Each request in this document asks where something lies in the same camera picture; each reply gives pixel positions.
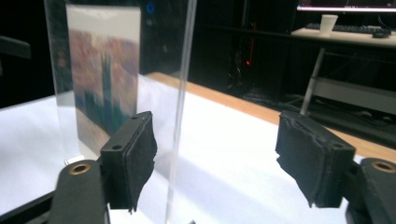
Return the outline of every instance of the printed picture in acrylic frame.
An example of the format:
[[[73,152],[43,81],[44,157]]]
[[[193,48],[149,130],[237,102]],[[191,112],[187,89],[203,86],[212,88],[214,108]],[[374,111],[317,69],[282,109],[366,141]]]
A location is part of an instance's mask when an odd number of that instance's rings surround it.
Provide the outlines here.
[[[95,154],[136,112],[139,7],[67,5],[78,139]]]

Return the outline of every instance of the clear acrylic panel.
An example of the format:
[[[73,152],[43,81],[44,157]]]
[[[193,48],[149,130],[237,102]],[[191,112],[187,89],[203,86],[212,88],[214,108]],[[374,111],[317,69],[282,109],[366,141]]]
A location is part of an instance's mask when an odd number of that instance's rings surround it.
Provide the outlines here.
[[[110,213],[116,223],[164,223],[169,216],[195,5],[45,1],[64,160],[96,160],[126,119],[153,114],[154,172],[135,214]]]

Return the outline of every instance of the transparent plastic stand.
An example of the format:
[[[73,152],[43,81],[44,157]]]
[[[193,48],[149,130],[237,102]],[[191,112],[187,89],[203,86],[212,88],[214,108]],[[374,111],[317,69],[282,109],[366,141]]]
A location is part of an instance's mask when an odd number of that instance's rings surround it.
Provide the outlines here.
[[[46,0],[45,7],[52,72],[62,132],[62,139],[60,140],[64,146],[64,160],[72,162],[75,158],[78,160],[81,156],[85,159],[97,159],[99,156],[98,148],[111,135],[103,134],[100,137],[96,135],[91,139],[91,142],[97,144],[95,148],[92,147],[92,144],[89,144],[90,142],[86,144],[87,141],[84,141],[81,133],[79,133],[81,132],[79,126],[81,118],[79,116],[81,111],[86,112],[79,107],[81,106],[81,99],[84,100],[84,104],[87,104],[89,102],[87,99],[93,99],[95,102],[99,101],[100,97],[106,99],[107,96],[111,96],[111,104],[114,104],[115,101],[119,102],[121,110],[129,106],[134,107],[129,112],[133,110],[135,113],[151,111],[154,135],[158,145],[158,153],[154,159],[156,162],[154,172],[148,183],[143,187],[136,213],[130,216],[126,210],[111,211],[110,218],[112,223],[169,222],[172,215],[173,179],[177,166],[178,141],[189,71],[196,1],[138,2],[125,0],[118,1],[115,4],[111,1],[84,1],[81,3],[80,1]],[[119,16],[121,11],[130,9],[140,9],[140,20],[127,19],[121,20],[120,23],[109,22],[112,18]],[[84,19],[72,19],[72,13],[80,12]],[[114,77],[111,79],[111,93],[106,93],[106,81],[103,78],[101,81],[97,80],[98,76],[102,74],[103,77],[104,71],[107,70],[111,71],[112,76],[114,76],[115,63],[120,65],[122,71],[132,75],[135,71],[134,67],[129,66],[124,61],[117,61],[119,55],[114,54],[114,49],[111,49],[113,51],[110,50],[110,53],[113,53],[112,56],[107,58],[104,53],[101,56],[92,53],[95,50],[98,51],[93,45],[102,41],[103,36],[106,38],[115,36],[117,40],[114,42],[121,43],[120,45],[123,47],[120,50],[124,50],[126,45],[122,41],[125,38],[120,37],[119,34],[124,33],[125,22],[127,22],[127,27],[140,27],[138,38],[140,48],[137,52],[138,74],[136,74],[135,84],[131,84],[130,89],[125,89],[125,94],[135,94],[135,105],[126,105],[122,101],[124,96],[116,92]],[[77,44],[85,41],[82,38],[82,40],[76,42],[76,34],[85,35],[89,33],[90,36],[95,36],[98,32],[95,29],[103,27],[106,27],[106,34],[101,33],[99,37],[90,37],[91,42],[88,44],[90,47],[87,50],[84,49],[87,45],[82,44],[76,48]],[[77,56],[80,57],[78,53],[81,52],[90,54],[91,58],[77,58]],[[134,58],[136,52],[131,51],[131,54],[133,56],[126,57],[133,58],[134,60],[131,60],[131,63],[136,63],[136,58]],[[77,59],[91,62],[88,65],[88,70],[91,70],[88,72],[82,70],[79,67],[81,60]],[[111,62],[110,68],[105,68],[106,60]],[[82,85],[79,76],[95,71],[95,67],[99,67],[96,69],[99,71],[97,72],[99,75],[93,74],[92,76],[95,78],[92,79],[92,82],[102,82],[102,87],[95,89],[93,97],[87,97],[87,93],[85,93],[85,98],[83,98],[78,88],[78,85]]]

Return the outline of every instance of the wooden edge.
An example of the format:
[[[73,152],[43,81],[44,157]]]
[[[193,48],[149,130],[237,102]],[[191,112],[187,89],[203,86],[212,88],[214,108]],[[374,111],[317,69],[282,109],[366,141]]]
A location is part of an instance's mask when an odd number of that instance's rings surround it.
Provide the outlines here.
[[[178,78],[170,77],[162,73],[152,73],[148,75],[148,77],[160,81],[161,83],[164,83],[171,87],[178,88],[179,86]],[[263,119],[267,122],[273,123],[275,125],[279,125],[279,115],[280,115],[279,111],[267,108],[265,106],[255,105],[251,102],[233,97],[231,95],[227,95],[219,91],[214,91],[209,88],[197,84],[193,84],[190,82],[187,83],[187,92],[201,96],[203,98],[206,98],[207,100],[216,102],[218,104],[226,105],[230,108],[249,114],[250,116],[253,116],[255,118]],[[329,129],[329,130],[332,133],[339,136],[340,138],[347,141],[353,147],[355,147],[357,150],[357,154],[360,156],[379,158],[396,163],[395,149],[384,147],[379,144],[369,142],[364,139],[360,139],[359,137],[355,137],[347,133],[341,133],[333,129]]]

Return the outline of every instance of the desk leg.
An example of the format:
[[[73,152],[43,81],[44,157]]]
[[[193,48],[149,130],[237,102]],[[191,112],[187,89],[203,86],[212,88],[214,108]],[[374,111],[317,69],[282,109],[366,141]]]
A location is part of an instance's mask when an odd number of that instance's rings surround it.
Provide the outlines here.
[[[312,72],[311,79],[309,79],[308,88],[306,88],[306,93],[303,101],[303,106],[301,107],[300,114],[305,115],[308,110],[309,103],[311,102],[312,94],[314,93],[314,89],[317,83],[317,77],[319,73],[319,69],[321,67],[324,53],[326,52],[325,48],[320,48],[319,55],[317,57],[317,62],[315,63],[314,71]]]

